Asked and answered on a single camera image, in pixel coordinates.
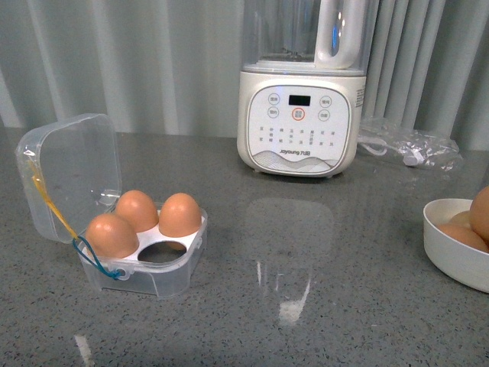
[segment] egg carton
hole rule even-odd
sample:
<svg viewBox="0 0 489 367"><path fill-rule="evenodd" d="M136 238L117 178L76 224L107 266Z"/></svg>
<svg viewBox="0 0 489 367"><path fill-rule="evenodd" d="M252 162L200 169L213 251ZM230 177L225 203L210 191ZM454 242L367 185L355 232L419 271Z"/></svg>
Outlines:
<svg viewBox="0 0 489 367"><path fill-rule="evenodd" d="M182 294L190 285L190 277L207 244L207 213L201 209L202 225L199 231L184 237L168 237L160 233L158 225L145 232L138 233L139 247L136 252L122 259L98 257L108 271L117 271L118 279L107 277L83 256L79 255L89 283L97 290L114 289L145 294L155 294L164 299ZM185 246L185 253L179 258L154 263L139 261L140 253L160 242L178 242ZM83 242L79 250L87 253Z"/></svg>
<svg viewBox="0 0 489 367"><path fill-rule="evenodd" d="M113 211L121 196L117 137L107 115L78 115L32 129L19 141L15 153L36 230L56 245L71 244L73 234L55 217L47 199L73 232L82 235L93 218ZM47 195L40 194L39 183ZM155 294L160 299L181 294L189 287L190 276L206 247L208 216L202 208L201 214L202 225L192 235L170 238L153 228L138 234L140 246L133 255L123 259L100 257L107 270L119 272L117 280L78 254L89 283L98 290ZM186 252L164 263L138 260L145 248L165 241L182 243ZM86 254L84 242L76 246Z"/></svg>

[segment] red power button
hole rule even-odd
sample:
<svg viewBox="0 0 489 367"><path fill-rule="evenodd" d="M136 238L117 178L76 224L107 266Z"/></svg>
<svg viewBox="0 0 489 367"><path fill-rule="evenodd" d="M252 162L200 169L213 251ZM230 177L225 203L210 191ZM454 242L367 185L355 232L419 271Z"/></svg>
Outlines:
<svg viewBox="0 0 489 367"><path fill-rule="evenodd" d="M304 119L304 117L306 117L306 113L304 112L303 109L300 109L300 108L293 109L292 118L294 120L300 121L300 120Z"/></svg>

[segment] gray curtain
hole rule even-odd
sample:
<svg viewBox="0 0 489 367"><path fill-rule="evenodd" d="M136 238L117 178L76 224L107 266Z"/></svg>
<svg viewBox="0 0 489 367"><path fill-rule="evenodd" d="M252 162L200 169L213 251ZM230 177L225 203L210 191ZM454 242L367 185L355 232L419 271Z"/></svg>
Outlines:
<svg viewBox="0 0 489 367"><path fill-rule="evenodd" d="M243 0L0 0L0 117L236 136ZM380 0L364 117L489 150L488 0Z"/></svg>

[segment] digital display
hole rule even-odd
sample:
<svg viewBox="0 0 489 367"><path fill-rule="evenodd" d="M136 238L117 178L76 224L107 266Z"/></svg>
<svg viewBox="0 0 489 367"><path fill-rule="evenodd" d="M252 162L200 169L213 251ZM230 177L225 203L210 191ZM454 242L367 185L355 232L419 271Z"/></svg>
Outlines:
<svg viewBox="0 0 489 367"><path fill-rule="evenodd" d="M289 96L289 106L309 106L311 96Z"/></svg>

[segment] yellow string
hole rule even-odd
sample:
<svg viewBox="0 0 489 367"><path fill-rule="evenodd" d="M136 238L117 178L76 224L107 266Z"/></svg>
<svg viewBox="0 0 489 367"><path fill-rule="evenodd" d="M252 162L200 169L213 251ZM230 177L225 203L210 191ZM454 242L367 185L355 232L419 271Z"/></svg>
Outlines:
<svg viewBox="0 0 489 367"><path fill-rule="evenodd" d="M64 219L63 214L61 214L60 210L56 208L56 205L54 205L53 200L50 198L50 196L47 193L46 186L44 185L44 182L40 179L40 174L39 171L37 170L36 166L34 165L34 162L30 161L31 164L31 169L34 172L34 176L32 176L32 180L34 182L35 187L37 188L37 191L39 191L41 197L43 198L44 202L46 205L51 209L51 211L54 213L55 216L61 221L61 223L65 226L65 228L68 230L70 235L74 238L77 239L78 235L76 232L71 228L71 226L68 224L66 219Z"/></svg>

